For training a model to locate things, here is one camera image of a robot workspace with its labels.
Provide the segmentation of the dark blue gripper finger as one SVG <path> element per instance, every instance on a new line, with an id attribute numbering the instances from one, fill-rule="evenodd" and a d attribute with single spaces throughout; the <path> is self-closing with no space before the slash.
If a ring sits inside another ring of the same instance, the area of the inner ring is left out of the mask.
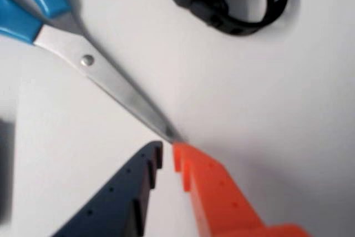
<path id="1" fill-rule="evenodd" d="M 143 236 L 150 191 L 162 166 L 162 142 L 146 144 L 55 236 Z"/>

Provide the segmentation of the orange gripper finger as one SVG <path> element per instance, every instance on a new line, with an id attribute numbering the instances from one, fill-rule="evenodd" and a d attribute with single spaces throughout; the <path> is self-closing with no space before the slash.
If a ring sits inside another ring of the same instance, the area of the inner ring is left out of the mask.
<path id="1" fill-rule="evenodd" d="M 174 143 L 173 153 L 200 236 L 308 236 L 297 225 L 265 225 L 215 158 L 186 143 Z"/>

